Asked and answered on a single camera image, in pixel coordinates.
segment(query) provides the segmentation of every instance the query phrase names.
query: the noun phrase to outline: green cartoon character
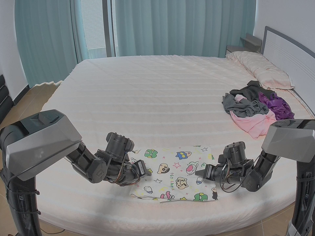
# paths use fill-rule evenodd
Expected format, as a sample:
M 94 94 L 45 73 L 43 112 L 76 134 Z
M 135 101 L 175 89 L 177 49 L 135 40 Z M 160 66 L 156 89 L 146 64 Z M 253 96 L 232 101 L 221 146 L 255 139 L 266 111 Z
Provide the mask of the green cartoon character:
M 147 151 L 144 153 L 144 156 L 147 158 L 156 158 L 157 153 L 158 152 L 155 149 L 147 149 Z
M 194 201 L 208 201 L 208 195 L 204 193 L 197 193 L 195 196 Z

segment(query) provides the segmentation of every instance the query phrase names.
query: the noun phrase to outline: tile floor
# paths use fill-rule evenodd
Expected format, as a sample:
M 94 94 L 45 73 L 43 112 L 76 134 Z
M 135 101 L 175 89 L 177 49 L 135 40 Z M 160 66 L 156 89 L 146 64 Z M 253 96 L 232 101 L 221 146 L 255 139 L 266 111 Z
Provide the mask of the tile floor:
M 20 102 L 11 109 L 0 124 L 0 129 L 27 116 L 40 112 L 42 106 L 52 96 L 57 87 L 58 86 L 55 84 L 43 84 L 33 87 L 26 93 Z M 293 215 L 293 208 L 294 204 L 291 204 L 276 214 L 251 226 L 227 233 L 217 234 L 216 236 L 273 236 L 274 234 L 283 236 L 286 233 L 288 222 Z M 41 228 L 49 233 L 56 233 L 62 230 L 43 221 L 40 223 Z M 3 182 L 0 181 L 0 236 L 7 236 L 8 234 L 15 235 L 16 232 L 9 205 L 5 199 L 5 188 Z M 64 231 L 58 235 L 75 236 L 77 234 Z

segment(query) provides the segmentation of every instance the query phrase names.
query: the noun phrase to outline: white patterned fabric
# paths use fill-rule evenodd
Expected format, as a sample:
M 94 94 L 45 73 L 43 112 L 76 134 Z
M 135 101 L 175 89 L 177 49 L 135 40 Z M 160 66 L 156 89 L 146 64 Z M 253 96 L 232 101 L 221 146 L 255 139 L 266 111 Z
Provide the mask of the white patterned fabric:
M 117 132 L 132 139 L 136 149 L 208 144 L 215 159 L 227 144 L 244 141 L 246 157 L 255 159 L 264 136 L 253 140 L 221 104 L 226 92 L 250 80 L 254 77 L 240 63 L 220 58 L 85 60 L 42 110 L 55 108 L 66 114 L 92 153 L 106 148 L 108 132 Z M 296 118 L 310 117 L 288 90 L 275 91 Z M 36 180 L 40 218 L 66 230 L 88 236 L 204 236 L 249 226 L 292 203 L 296 163 L 281 158 L 270 181 L 255 193 L 239 188 L 228 194 L 217 186 L 219 198 L 214 202 L 134 198 L 130 186 L 89 183 L 65 159 Z
M 227 54 L 226 57 L 244 65 L 246 70 L 259 81 L 264 89 L 294 88 L 289 75 L 274 66 L 260 53 L 237 51 Z
M 132 163 L 144 160 L 152 174 L 135 184 L 131 195 L 160 202 L 218 200 L 215 182 L 203 183 L 203 178 L 195 175 L 206 164 L 217 163 L 209 145 L 137 148 L 131 156 Z

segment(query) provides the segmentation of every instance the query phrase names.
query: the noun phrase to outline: purple lace fabric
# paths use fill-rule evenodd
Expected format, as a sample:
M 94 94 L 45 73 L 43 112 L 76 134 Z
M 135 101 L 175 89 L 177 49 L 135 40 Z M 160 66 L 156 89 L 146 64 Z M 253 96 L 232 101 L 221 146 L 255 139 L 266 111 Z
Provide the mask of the purple lace fabric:
M 271 93 L 270 99 L 262 92 L 259 92 L 258 95 L 259 101 L 266 104 L 267 107 L 275 113 L 277 120 L 294 119 L 294 113 L 291 111 L 289 104 L 281 97 L 278 97 L 276 93 Z

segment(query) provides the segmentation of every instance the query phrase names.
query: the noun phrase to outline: star print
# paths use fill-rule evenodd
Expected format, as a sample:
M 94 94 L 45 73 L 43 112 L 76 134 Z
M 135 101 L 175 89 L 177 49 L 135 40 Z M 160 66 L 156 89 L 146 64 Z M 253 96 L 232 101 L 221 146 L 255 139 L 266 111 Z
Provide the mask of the star print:
M 176 169 L 177 169 L 178 167 L 181 167 L 181 165 L 179 165 L 179 163 L 174 163 L 173 166 L 176 167 Z
M 163 180 L 156 179 L 156 180 L 153 180 L 153 181 L 156 182 L 156 183 L 161 183 Z

